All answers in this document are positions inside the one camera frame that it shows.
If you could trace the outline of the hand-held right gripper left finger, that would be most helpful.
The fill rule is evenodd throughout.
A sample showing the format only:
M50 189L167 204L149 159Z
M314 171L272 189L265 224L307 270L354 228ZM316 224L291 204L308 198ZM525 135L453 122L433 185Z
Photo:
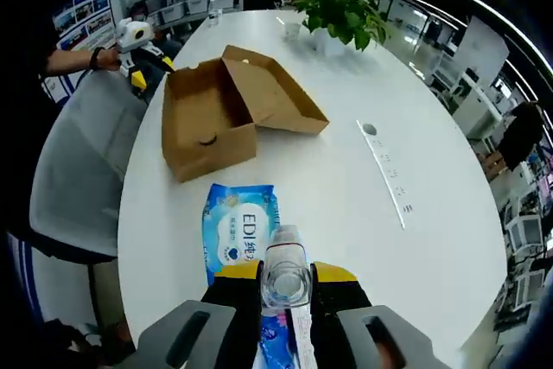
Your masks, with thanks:
M146 328L138 368L251 368L259 340L262 261L227 265L199 301L186 300Z

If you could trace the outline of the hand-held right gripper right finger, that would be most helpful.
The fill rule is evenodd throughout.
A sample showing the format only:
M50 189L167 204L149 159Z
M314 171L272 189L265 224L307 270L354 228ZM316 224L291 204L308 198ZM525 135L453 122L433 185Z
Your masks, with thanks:
M385 305L373 305L349 270L311 264L311 343L320 368L445 368L430 338Z

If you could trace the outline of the person's left hand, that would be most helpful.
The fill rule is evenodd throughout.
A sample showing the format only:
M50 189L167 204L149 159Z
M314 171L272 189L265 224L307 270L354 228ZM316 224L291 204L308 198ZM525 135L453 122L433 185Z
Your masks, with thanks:
M99 69L118 71L121 66L119 53L115 48L101 49L97 57Z

